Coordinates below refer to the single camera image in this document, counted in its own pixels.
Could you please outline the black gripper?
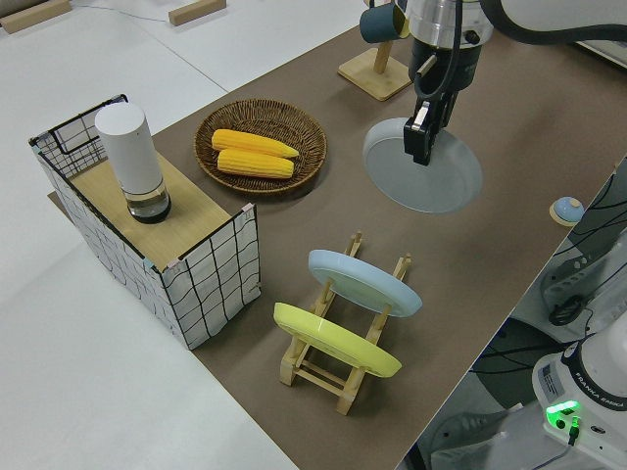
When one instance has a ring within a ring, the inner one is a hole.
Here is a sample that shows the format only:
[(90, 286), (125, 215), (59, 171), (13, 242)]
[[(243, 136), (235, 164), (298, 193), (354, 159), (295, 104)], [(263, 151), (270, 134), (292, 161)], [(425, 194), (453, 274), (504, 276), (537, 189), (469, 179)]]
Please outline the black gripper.
[[(468, 87), (474, 79), (481, 49), (481, 46), (461, 48), (455, 66), (447, 72), (452, 55), (450, 49), (437, 49), (417, 39), (413, 41), (410, 78), (416, 95), (424, 98), (438, 90), (444, 93), (436, 103), (436, 113), (430, 102), (418, 100), (413, 115), (404, 125), (405, 153), (411, 155), (416, 164), (430, 164), (435, 124), (437, 130), (448, 126), (458, 92)], [(436, 58), (435, 64), (426, 74), (417, 78), (418, 69), (431, 56)]]

